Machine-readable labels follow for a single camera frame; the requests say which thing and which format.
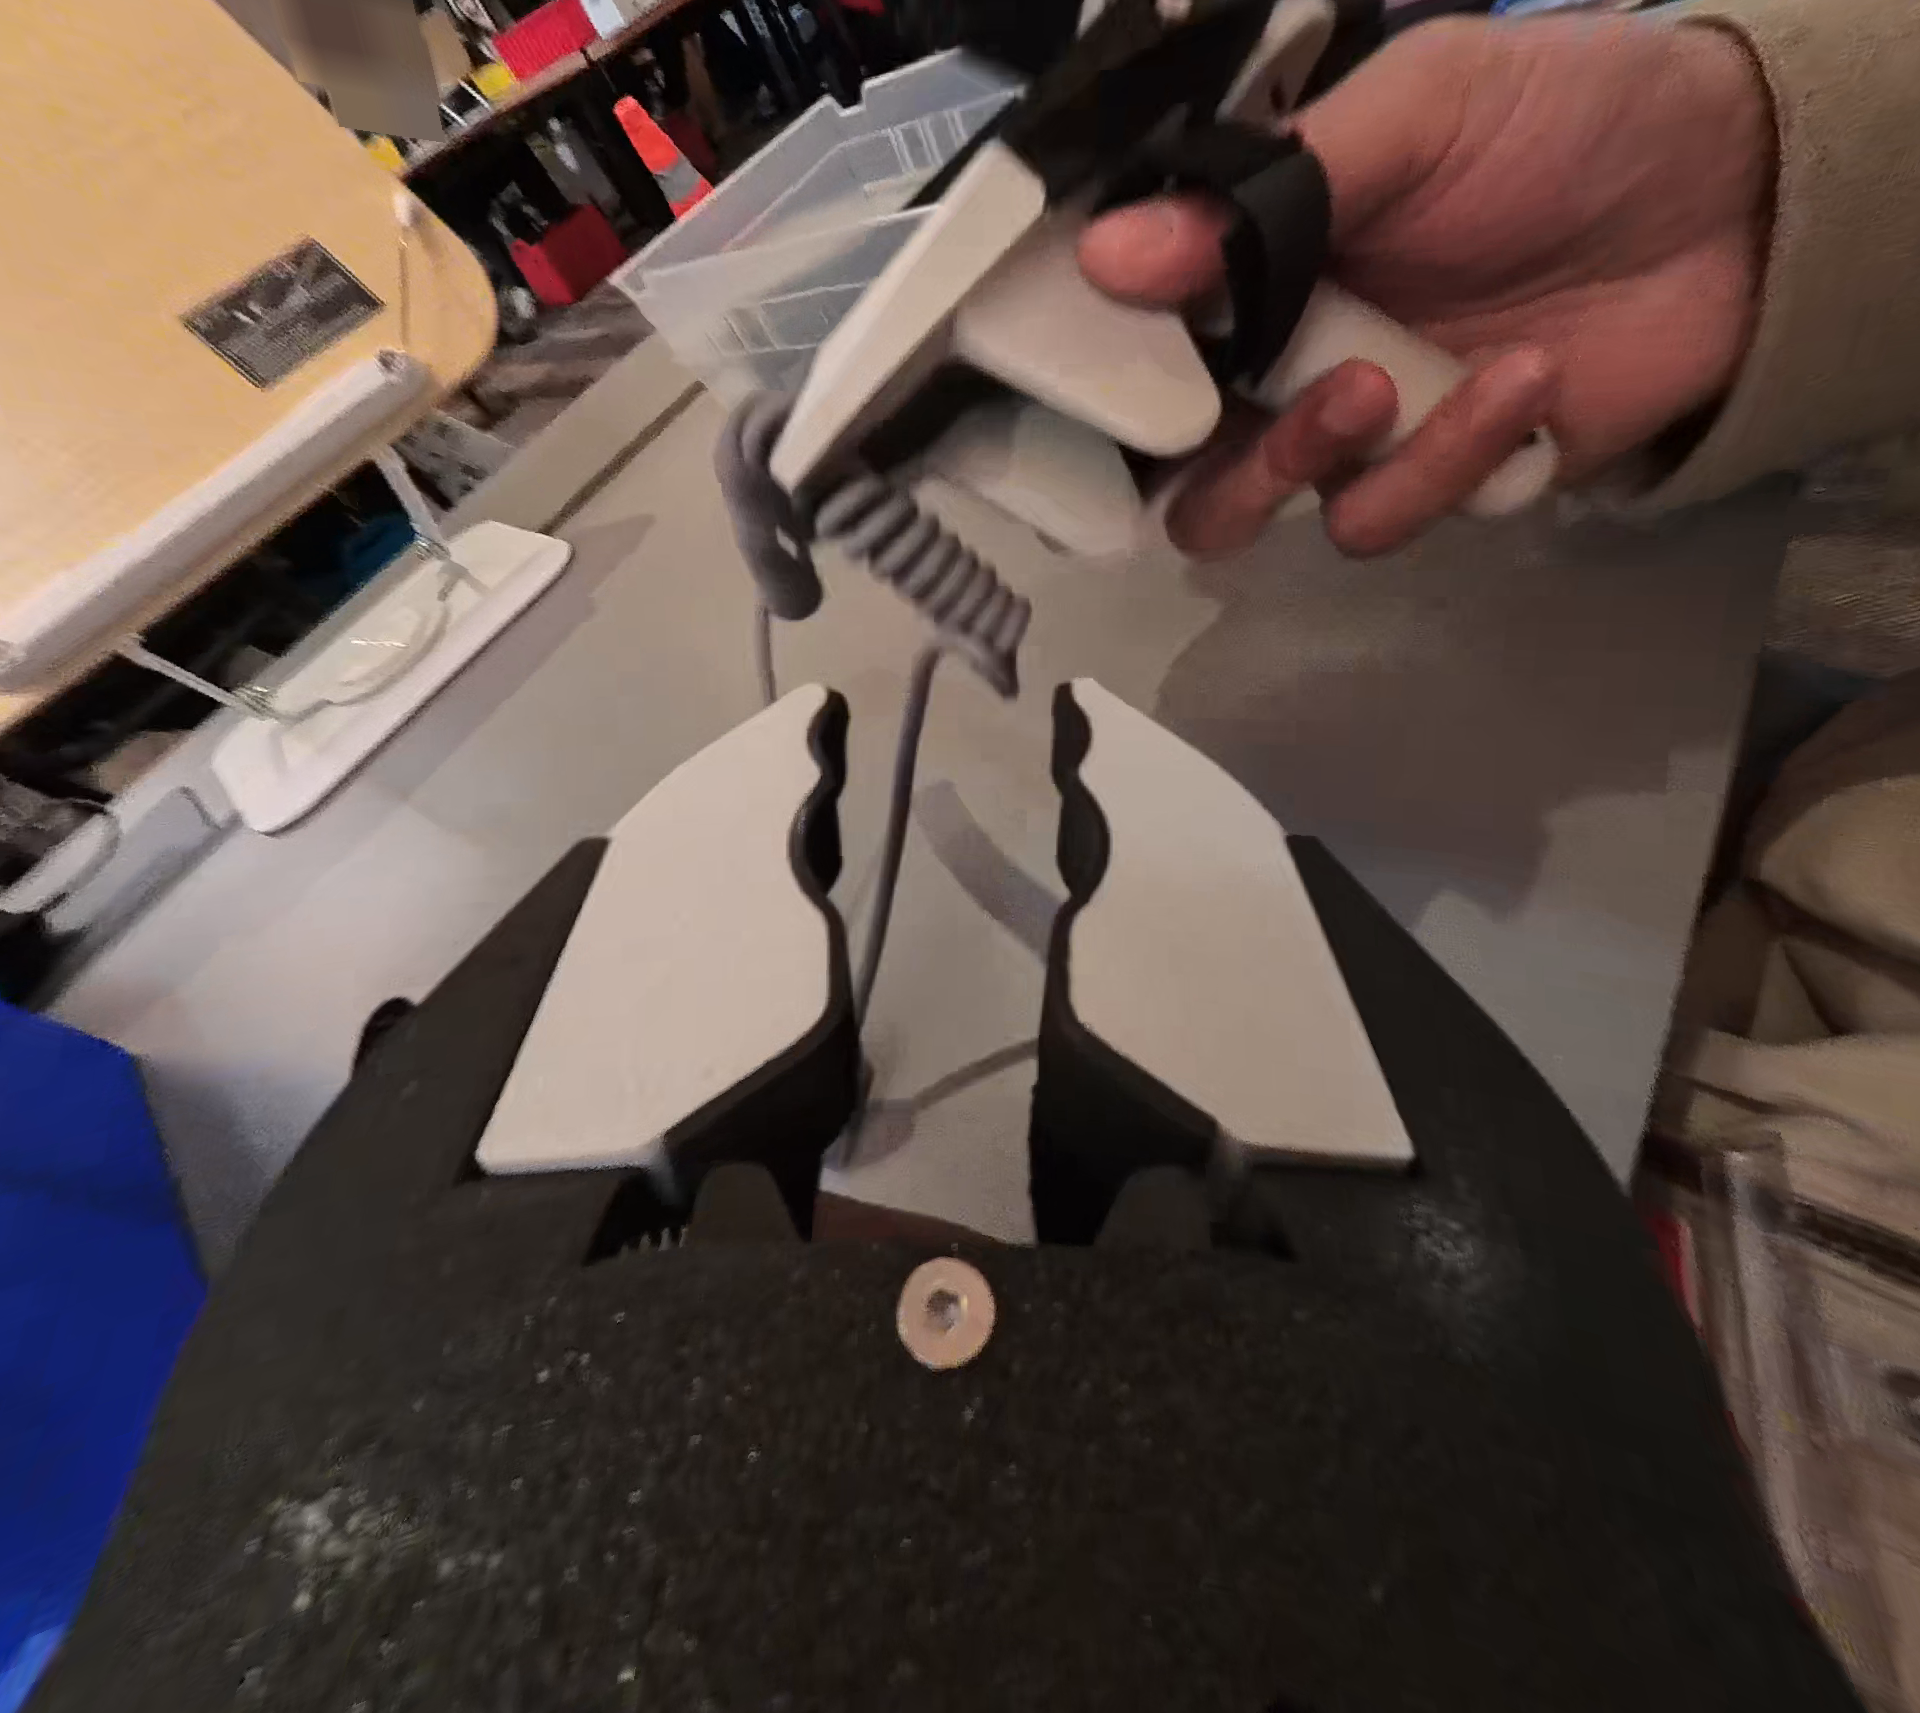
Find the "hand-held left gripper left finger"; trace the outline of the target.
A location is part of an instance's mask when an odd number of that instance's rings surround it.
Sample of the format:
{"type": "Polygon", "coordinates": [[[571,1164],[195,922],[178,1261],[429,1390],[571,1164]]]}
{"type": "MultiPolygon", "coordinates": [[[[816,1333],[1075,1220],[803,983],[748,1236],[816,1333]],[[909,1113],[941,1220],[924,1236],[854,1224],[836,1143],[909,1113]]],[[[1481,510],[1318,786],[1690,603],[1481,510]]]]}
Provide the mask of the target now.
{"type": "Polygon", "coordinates": [[[753,1166],[808,1232],[860,1090],[838,804],[847,699],[805,684],[608,832],[474,1159],[643,1172],[682,1210],[753,1166]]]}

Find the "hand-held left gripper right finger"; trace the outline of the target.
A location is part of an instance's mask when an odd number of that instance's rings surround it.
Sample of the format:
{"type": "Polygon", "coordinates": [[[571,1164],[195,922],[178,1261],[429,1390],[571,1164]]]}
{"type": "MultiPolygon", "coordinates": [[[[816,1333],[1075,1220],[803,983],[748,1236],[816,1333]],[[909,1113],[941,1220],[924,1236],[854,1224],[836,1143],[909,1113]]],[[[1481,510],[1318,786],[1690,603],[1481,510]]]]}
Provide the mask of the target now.
{"type": "Polygon", "coordinates": [[[1380,1054],[1282,822],[1093,677],[1052,695],[1052,922],[1029,1104],[1039,1240],[1097,1240],[1173,1172],[1254,1238],[1281,1172],[1411,1174],[1380,1054]]]}

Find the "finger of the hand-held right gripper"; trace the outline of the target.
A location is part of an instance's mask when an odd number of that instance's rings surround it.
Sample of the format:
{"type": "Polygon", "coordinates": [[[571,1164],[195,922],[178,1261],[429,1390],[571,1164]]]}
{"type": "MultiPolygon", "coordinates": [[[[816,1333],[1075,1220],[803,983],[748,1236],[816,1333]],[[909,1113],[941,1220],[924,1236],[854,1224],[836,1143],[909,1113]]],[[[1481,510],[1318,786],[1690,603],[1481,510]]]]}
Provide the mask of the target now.
{"type": "Polygon", "coordinates": [[[946,343],[960,304],[1045,211],[1045,180],[1004,142],[985,142],[960,165],[814,356],[770,449],[779,488],[800,500],[828,477],[852,436],[927,350],[946,343]]]}
{"type": "Polygon", "coordinates": [[[937,407],[922,465],[1068,553],[1140,549],[1150,503],[1173,473],[1163,454],[1013,392],[937,407]]]}

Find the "clear plastic bin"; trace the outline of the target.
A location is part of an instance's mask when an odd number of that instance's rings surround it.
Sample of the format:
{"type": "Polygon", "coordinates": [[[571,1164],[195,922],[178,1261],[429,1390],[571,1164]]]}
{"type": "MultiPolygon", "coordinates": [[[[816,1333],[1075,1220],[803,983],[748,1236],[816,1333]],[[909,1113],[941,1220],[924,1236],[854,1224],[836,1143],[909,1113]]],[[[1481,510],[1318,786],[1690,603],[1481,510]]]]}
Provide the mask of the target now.
{"type": "Polygon", "coordinates": [[[613,286],[708,390],[795,392],[922,222],[920,187],[1019,96],[950,49],[820,97],[643,245],[613,286]]]}

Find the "blue plastic bin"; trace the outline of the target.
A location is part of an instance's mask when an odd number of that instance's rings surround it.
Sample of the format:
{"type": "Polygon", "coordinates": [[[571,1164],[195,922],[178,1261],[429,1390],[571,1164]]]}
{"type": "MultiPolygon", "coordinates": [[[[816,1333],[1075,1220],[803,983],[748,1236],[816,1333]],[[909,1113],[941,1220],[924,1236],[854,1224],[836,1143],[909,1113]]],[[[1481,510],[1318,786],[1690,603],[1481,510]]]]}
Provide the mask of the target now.
{"type": "Polygon", "coordinates": [[[3,1006],[3,1706],[26,1704],[114,1530],[204,1304],[122,1048],[3,1006]]]}

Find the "person's right hand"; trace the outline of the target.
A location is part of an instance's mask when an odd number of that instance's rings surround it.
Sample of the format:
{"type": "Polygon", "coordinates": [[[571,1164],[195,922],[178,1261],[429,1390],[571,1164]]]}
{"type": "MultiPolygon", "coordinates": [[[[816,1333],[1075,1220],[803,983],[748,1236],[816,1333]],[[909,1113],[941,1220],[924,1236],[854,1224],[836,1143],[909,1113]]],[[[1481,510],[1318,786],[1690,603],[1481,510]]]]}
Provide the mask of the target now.
{"type": "Polygon", "coordinates": [[[1760,314],[1777,170],[1765,82],[1725,28],[1662,16],[1431,20],[1294,120],[1332,280],[1467,365],[1390,451],[1397,386],[1346,360],[1222,430],[1166,501],[1191,555],[1317,493],[1380,555],[1470,505],[1544,430],[1615,467],[1730,392],[1760,314]]]}

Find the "orange traffic cone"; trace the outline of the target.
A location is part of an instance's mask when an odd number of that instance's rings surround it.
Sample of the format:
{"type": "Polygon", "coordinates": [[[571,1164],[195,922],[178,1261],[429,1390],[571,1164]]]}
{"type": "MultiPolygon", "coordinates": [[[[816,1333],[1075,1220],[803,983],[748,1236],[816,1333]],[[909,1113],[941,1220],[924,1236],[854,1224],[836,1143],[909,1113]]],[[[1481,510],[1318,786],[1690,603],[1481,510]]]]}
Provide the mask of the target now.
{"type": "Polygon", "coordinates": [[[660,190],[673,219],[684,218],[711,196],[712,186],[701,163],[637,96],[621,96],[613,114],[632,151],[660,190]]]}

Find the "red plastic bin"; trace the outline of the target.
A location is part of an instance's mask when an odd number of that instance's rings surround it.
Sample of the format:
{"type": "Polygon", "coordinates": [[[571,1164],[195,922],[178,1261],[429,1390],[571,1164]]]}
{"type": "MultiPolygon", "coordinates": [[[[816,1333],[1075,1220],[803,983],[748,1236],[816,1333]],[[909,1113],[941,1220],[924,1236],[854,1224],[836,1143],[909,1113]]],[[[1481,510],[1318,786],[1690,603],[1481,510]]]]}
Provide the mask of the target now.
{"type": "Polygon", "coordinates": [[[611,215],[594,204],[548,222],[536,238],[510,238],[506,249],[527,288],[548,307],[578,304],[629,257],[611,215]]]}
{"type": "Polygon", "coordinates": [[[565,65],[599,40],[583,0],[546,0],[492,35],[495,55],[518,82],[565,65]]]}

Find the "wooden book stand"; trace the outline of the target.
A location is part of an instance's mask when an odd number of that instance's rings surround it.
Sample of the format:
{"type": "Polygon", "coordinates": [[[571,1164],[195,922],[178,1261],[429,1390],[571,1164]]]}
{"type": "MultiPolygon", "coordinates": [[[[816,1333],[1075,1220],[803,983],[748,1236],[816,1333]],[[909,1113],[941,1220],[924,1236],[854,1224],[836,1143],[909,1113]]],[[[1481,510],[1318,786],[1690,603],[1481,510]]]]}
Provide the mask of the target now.
{"type": "Polygon", "coordinates": [[[116,655],[227,709],[253,832],[329,800],[566,572],[446,529],[401,438],[492,352],[487,271],[216,0],[3,0],[4,728],[116,655]],[[377,463],[410,549],[271,685],[151,628],[377,463]]]}

